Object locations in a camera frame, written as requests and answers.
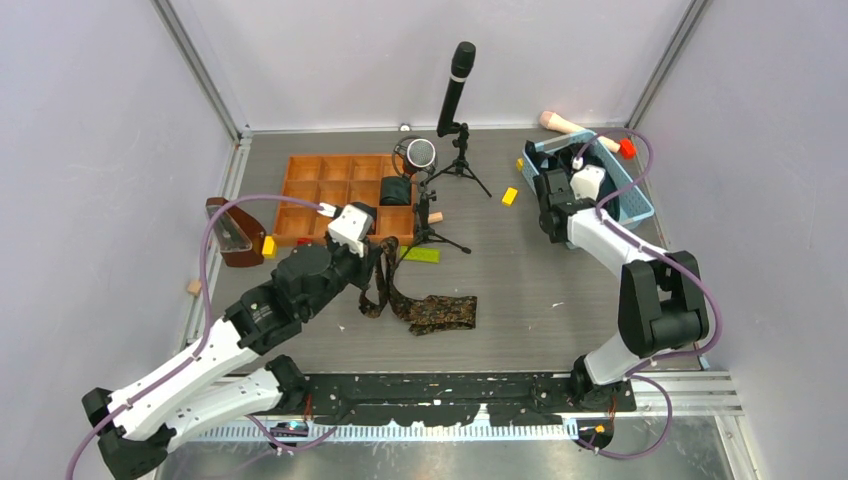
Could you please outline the black key pattern tie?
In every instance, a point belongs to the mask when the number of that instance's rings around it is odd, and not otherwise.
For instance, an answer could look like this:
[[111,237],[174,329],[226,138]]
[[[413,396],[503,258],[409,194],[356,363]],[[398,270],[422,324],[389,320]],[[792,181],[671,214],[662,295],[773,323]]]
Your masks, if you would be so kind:
[[377,290],[377,301],[367,296],[367,289],[359,295],[359,311],[367,318],[378,318],[389,308],[400,320],[408,324],[415,336],[455,330],[473,330],[477,325],[477,296],[428,295],[414,298],[403,294],[395,284],[400,256],[400,244],[389,236],[374,245],[380,248],[372,279]]

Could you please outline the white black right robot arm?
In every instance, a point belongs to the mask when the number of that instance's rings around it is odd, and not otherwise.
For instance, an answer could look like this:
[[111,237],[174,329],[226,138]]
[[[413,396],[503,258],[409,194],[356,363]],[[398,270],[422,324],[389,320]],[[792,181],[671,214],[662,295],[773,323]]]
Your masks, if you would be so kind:
[[657,354],[706,338],[707,302],[697,282],[695,257],[667,252],[624,229],[590,198],[579,198],[566,173],[549,170],[533,179],[539,225],[553,243],[567,242],[592,255],[619,281],[617,331],[573,365],[569,393],[584,410],[596,410]]

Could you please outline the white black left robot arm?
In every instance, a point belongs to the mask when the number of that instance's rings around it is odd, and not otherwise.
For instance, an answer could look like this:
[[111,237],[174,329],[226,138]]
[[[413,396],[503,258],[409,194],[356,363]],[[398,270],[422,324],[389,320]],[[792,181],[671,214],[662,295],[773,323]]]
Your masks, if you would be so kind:
[[83,407],[102,459],[116,479],[138,479],[193,437],[249,414],[298,412],[308,382],[279,355],[225,386],[218,379],[298,335],[347,286],[368,287],[382,248],[364,254],[334,242],[295,248],[270,280],[246,291],[206,337],[120,390],[95,388]]

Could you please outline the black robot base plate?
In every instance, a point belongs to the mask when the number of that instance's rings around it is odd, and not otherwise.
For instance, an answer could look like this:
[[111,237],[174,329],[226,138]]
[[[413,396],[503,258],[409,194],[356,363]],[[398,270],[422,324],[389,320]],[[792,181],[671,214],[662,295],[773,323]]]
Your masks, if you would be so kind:
[[314,374],[311,413],[325,425],[553,425],[568,414],[630,413],[630,383],[579,394],[568,374],[550,372]]

